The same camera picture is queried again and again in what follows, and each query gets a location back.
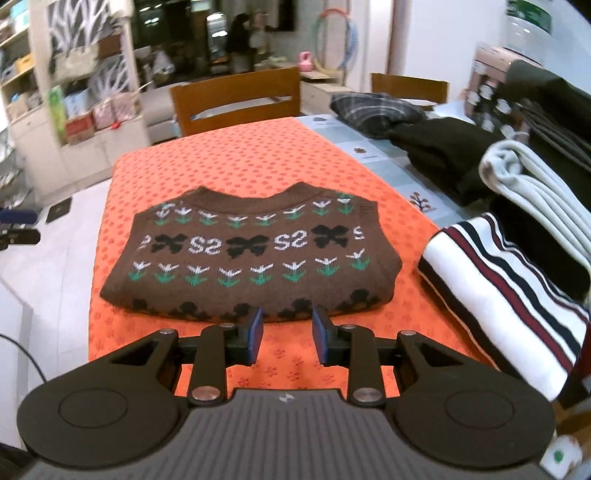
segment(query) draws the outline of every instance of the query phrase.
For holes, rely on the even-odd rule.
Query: white tile floor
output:
[[[28,349],[47,378],[87,361],[92,272],[109,185],[105,181],[75,194],[70,213],[50,224],[45,223],[45,210],[38,245],[0,252],[0,278],[33,308]],[[32,365],[28,378],[18,381],[28,381],[21,390],[41,382]],[[0,442],[2,426],[14,414],[0,411]]]

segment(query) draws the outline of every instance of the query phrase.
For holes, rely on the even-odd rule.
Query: chair backrest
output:
[[[371,91],[387,93],[395,98],[447,102],[449,84],[441,80],[427,80],[400,75],[371,74]]]
[[[181,133],[186,137],[216,128],[299,115],[300,71],[294,67],[229,75],[172,87],[170,95]],[[287,96],[291,99],[279,99]],[[213,108],[257,99],[270,102],[191,120]]]

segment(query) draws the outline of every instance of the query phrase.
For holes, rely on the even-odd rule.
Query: brown ribbed collar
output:
[[[328,196],[331,193],[331,190],[314,187],[303,181],[293,184],[283,192],[265,198],[236,197],[201,186],[190,193],[189,198],[184,201],[208,212],[253,215],[286,210],[311,199]]]

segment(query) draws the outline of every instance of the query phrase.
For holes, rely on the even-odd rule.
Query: pink kettlebell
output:
[[[299,62],[300,72],[311,72],[314,68],[312,65],[312,52],[310,51],[303,51],[300,53],[300,62]]]

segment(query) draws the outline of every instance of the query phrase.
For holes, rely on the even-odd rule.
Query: folded brown sweater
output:
[[[309,318],[389,302],[401,268],[377,203],[297,183],[268,198],[199,187],[138,213],[100,295],[188,320],[234,321],[250,306]]]

